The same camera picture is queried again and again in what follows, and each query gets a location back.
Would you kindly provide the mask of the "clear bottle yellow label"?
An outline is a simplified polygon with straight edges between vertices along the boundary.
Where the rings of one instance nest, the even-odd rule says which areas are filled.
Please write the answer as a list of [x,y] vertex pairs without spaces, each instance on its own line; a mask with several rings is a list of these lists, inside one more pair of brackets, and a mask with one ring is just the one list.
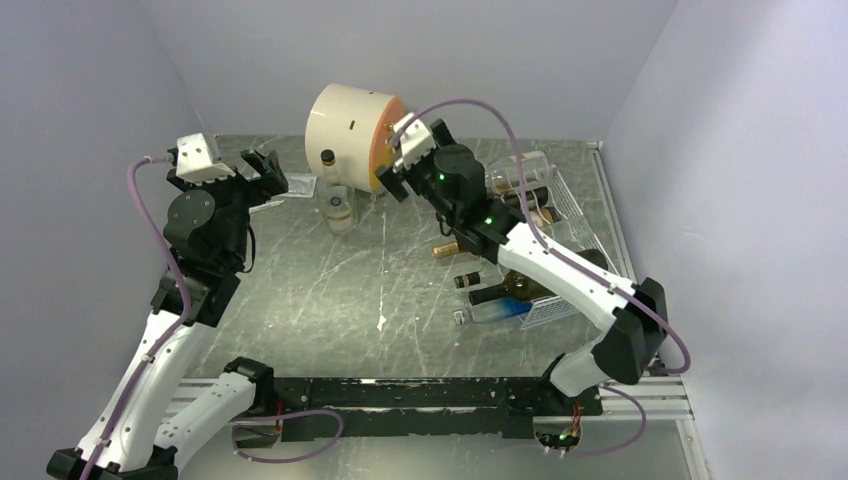
[[354,189],[342,178],[337,168],[333,150],[320,153],[321,211],[328,229],[335,235],[344,235],[355,227]]

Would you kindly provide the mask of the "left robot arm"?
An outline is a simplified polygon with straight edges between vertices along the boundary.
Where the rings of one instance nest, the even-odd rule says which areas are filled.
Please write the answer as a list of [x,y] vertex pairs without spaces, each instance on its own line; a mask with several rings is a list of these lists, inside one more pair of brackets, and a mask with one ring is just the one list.
[[156,230],[167,262],[142,339],[109,403],[72,448],[53,453],[56,479],[175,479],[231,420],[278,410],[272,367],[239,357],[211,388],[174,416],[166,411],[200,344],[218,326],[251,271],[256,237],[250,209],[288,191],[274,152],[245,150],[255,177],[240,173],[192,185],[175,171],[178,196]]

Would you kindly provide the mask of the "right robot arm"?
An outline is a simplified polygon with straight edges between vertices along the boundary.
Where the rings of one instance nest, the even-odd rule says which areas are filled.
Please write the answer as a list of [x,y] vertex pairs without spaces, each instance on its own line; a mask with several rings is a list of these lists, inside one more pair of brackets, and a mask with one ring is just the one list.
[[666,312],[664,287],[650,277],[635,282],[593,264],[491,196],[483,165],[443,121],[425,125],[406,115],[393,131],[397,158],[375,175],[397,200],[410,193],[423,197],[442,234],[538,282],[600,330],[598,338],[551,364],[539,389],[542,406],[562,414],[590,387],[610,380],[637,384],[667,337],[656,321]]

